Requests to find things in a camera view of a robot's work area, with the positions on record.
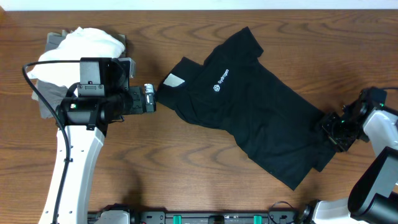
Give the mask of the black t-shirt with logo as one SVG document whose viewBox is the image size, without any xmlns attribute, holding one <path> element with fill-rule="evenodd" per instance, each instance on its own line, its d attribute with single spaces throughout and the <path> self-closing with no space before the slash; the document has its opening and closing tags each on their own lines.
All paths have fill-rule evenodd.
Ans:
<svg viewBox="0 0 398 224">
<path fill-rule="evenodd" d="M 290 189 L 335 155 L 319 110 L 259 62 L 248 27 L 217 46 L 203 64 L 179 61 L 157 90 L 160 104 L 190 124 L 230 133 L 250 160 Z"/>
</svg>

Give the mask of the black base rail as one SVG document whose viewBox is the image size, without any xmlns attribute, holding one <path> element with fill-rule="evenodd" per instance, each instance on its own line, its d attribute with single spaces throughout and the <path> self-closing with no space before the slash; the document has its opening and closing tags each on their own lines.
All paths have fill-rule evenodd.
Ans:
<svg viewBox="0 0 398 224">
<path fill-rule="evenodd" d="M 127 205 L 108 205 L 90 212 L 87 223 L 126 224 L 294 224 L 305 223 L 307 215 L 294 208 L 270 208 L 244 212 L 169 212 L 164 209 L 136 210 Z"/>
</svg>

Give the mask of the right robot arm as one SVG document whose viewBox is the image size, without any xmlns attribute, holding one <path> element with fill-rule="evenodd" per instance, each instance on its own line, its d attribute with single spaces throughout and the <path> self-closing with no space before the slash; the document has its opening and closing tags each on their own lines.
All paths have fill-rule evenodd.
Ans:
<svg viewBox="0 0 398 224">
<path fill-rule="evenodd" d="M 345 198 L 306 205 L 296 223 L 397 223 L 397 110 L 387 106 L 388 87 L 369 87 L 327 114 L 322 131 L 338 152 L 368 142 L 374 159 Z"/>
</svg>

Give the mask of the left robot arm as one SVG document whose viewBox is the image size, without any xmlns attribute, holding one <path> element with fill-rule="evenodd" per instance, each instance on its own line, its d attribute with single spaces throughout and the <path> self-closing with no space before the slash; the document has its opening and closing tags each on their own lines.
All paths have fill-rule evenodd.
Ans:
<svg viewBox="0 0 398 224">
<path fill-rule="evenodd" d="M 55 110 L 57 156 L 40 223 L 134 223 L 127 205 L 90 213 L 93 174 L 108 126 L 125 116 L 156 111 L 153 85 L 130 86 L 131 58 L 81 58 L 80 80 Z"/>
</svg>

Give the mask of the grey folded garment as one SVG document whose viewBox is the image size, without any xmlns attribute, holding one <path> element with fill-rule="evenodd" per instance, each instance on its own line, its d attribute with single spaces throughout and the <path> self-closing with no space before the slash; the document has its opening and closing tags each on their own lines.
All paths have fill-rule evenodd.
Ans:
<svg viewBox="0 0 398 224">
<path fill-rule="evenodd" d="M 37 80 L 36 88 L 54 110 L 56 110 L 56 107 L 62 102 L 68 91 L 68 88 L 65 86 L 57 86 L 41 80 Z M 39 110 L 41 118 L 47 119 L 53 117 L 52 113 L 41 100 L 39 100 Z"/>
</svg>

